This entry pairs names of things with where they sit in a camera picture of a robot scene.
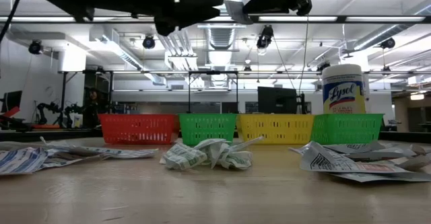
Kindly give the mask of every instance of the basket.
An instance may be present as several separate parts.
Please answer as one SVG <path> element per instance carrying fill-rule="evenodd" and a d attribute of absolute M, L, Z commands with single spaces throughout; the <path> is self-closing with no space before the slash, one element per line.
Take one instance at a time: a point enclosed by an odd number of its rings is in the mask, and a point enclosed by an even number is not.
<path fill-rule="evenodd" d="M 311 140 L 322 145 L 369 143 L 378 139 L 383 114 L 316 116 Z"/>
<path fill-rule="evenodd" d="M 206 139 L 234 139 L 236 114 L 180 114 L 183 143 L 198 145 Z"/>
<path fill-rule="evenodd" d="M 173 114 L 100 114 L 99 118 L 108 144 L 168 145 L 180 130 Z"/>
<path fill-rule="evenodd" d="M 241 114 L 238 134 L 243 141 L 265 137 L 260 144 L 307 144 L 313 120 L 313 115 Z"/>

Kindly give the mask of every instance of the green basket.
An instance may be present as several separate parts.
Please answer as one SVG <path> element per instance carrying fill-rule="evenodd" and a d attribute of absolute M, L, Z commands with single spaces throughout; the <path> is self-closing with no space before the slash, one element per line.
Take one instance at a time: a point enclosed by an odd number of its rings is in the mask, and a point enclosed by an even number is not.
<path fill-rule="evenodd" d="M 179 114 L 183 143 L 196 146 L 206 139 L 234 139 L 236 114 Z"/>
<path fill-rule="evenodd" d="M 311 141 L 322 145 L 370 143 L 378 139 L 383 114 L 322 114 L 314 118 Z"/>

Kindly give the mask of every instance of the yellow basket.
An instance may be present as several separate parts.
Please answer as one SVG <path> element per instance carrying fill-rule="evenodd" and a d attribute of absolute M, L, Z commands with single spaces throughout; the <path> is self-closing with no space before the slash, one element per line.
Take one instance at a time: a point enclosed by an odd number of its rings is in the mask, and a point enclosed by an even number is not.
<path fill-rule="evenodd" d="M 314 115 L 240 114 L 236 125 L 243 141 L 262 136 L 260 144 L 307 144 L 313 122 Z"/>

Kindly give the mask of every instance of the computer screen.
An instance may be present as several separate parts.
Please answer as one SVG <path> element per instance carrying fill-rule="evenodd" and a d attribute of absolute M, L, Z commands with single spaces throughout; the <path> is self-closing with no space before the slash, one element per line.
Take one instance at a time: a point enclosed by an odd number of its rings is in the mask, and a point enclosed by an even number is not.
<path fill-rule="evenodd" d="M 296 114 L 297 101 L 295 89 L 258 87 L 258 107 L 260 113 Z"/>
<path fill-rule="evenodd" d="M 20 107 L 21 96 L 22 96 L 22 91 L 5 93 L 5 95 L 3 96 L 3 99 L 0 100 L 1 102 L 3 102 L 1 105 L 1 112 L 5 113 L 14 107 Z"/>

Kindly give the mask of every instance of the lysol label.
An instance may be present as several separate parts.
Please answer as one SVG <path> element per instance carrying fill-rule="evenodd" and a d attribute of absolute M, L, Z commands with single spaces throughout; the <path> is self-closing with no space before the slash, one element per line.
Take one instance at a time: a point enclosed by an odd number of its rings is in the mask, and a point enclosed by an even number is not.
<path fill-rule="evenodd" d="M 326 114 L 365 113 L 361 75 L 340 75 L 323 80 L 323 107 Z"/>

